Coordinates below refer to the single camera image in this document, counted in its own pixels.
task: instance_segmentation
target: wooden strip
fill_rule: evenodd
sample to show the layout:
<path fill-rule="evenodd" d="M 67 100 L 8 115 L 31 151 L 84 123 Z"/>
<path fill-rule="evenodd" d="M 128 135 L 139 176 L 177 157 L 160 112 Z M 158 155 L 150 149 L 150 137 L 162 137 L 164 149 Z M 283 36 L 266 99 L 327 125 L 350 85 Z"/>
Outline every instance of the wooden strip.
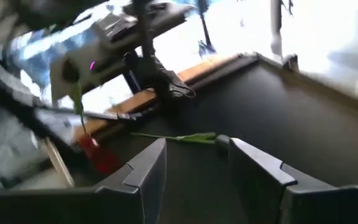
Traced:
<path fill-rule="evenodd" d="M 223 55 L 214 55 L 207 60 L 199 63 L 198 65 L 188 68 L 178 74 L 178 77 L 184 81 L 188 82 L 196 78 L 198 75 L 201 75 L 208 70 L 211 70 L 236 56 L 223 56 Z M 121 112 L 121 113 L 129 113 L 134 109 L 145 105 L 146 103 L 150 102 L 155 98 L 155 94 L 150 91 L 141 91 L 136 93 L 133 97 L 129 98 L 128 100 L 113 106 L 112 108 L 108 109 L 107 112 Z M 97 130 L 104 128 L 107 125 L 106 121 L 101 120 L 92 120 L 85 123 L 86 132 L 88 134 L 92 134 Z M 74 139 L 78 141 L 80 137 L 84 135 L 84 131 L 82 127 L 77 127 L 74 133 Z"/>

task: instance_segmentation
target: black knob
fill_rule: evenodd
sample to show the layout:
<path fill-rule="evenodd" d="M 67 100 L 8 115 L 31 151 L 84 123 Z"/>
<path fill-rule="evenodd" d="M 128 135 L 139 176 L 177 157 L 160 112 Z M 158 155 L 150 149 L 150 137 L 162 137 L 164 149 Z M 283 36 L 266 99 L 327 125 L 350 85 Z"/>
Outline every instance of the black knob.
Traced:
<path fill-rule="evenodd" d="M 80 69 L 70 59 L 63 64 L 62 73 L 63 79 L 68 83 L 76 83 L 80 80 Z"/>

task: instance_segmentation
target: red object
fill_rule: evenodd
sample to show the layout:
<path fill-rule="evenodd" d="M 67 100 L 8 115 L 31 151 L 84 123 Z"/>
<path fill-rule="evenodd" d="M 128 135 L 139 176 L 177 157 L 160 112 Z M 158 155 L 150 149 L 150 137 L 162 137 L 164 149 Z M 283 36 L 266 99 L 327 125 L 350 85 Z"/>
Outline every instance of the red object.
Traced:
<path fill-rule="evenodd" d="M 100 147 L 91 136 L 83 136 L 78 143 L 101 173 L 109 175 L 121 168 L 116 155 Z"/>

